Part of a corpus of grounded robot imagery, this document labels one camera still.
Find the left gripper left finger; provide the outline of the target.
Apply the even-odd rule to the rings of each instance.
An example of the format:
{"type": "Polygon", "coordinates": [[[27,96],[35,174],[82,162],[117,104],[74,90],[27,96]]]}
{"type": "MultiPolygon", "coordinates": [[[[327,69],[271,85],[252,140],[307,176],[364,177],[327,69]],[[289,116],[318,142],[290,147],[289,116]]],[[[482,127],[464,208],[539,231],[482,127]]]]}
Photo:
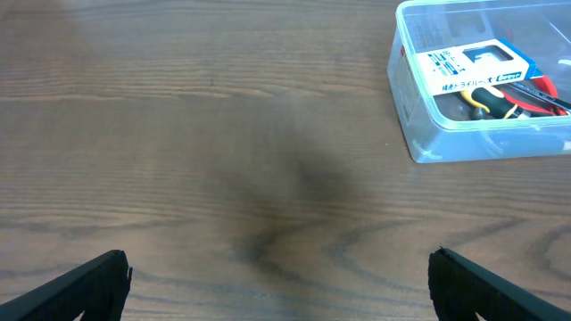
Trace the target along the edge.
{"type": "Polygon", "coordinates": [[[1,305],[2,321],[120,321],[132,281],[124,251],[111,250],[1,305]]]}

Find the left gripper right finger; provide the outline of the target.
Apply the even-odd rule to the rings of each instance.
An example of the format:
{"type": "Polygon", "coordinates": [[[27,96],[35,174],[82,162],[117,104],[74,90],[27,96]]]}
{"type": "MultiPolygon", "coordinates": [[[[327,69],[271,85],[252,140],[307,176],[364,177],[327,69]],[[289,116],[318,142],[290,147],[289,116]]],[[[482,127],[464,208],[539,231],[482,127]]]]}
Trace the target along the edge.
{"type": "Polygon", "coordinates": [[[440,321],[570,321],[570,313],[447,248],[429,256],[428,288],[440,321]]]}

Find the red handled cutting pliers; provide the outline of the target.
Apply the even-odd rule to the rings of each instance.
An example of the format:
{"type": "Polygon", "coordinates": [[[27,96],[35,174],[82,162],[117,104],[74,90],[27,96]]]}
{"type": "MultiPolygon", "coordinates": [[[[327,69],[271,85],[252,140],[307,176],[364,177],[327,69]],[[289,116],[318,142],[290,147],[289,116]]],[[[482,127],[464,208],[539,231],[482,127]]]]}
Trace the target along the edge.
{"type": "Polygon", "coordinates": [[[508,83],[512,91],[534,99],[538,104],[526,103],[512,95],[502,91],[507,101],[501,106],[500,116],[502,119],[527,119],[545,116],[569,116],[570,103],[561,100],[557,88],[546,76],[533,78],[533,86],[522,82],[508,83]]]}

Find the yellow black stubby screwdriver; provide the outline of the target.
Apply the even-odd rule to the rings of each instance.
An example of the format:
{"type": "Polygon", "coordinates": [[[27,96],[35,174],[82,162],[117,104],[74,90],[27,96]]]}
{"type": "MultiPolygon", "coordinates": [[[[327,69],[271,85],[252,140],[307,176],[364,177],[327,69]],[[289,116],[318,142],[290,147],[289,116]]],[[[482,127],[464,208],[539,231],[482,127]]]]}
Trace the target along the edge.
{"type": "Polygon", "coordinates": [[[501,90],[494,86],[478,87],[461,91],[460,96],[472,110],[472,120],[485,119],[528,119],[531,113],[516,103],[509,101],[501,90]]]}

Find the blue white screwdriver set box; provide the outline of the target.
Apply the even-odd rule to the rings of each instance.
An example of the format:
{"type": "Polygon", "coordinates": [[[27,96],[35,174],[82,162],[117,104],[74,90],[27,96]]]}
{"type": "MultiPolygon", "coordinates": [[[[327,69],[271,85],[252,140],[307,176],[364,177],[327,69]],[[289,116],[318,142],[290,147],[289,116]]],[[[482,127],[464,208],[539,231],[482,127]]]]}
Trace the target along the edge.
{"type": "Polygon", "coordinates": [[[447,95],[543,76],[534,60],[505,39],[418,53],[417,60],[431,95],[447,95]]]}

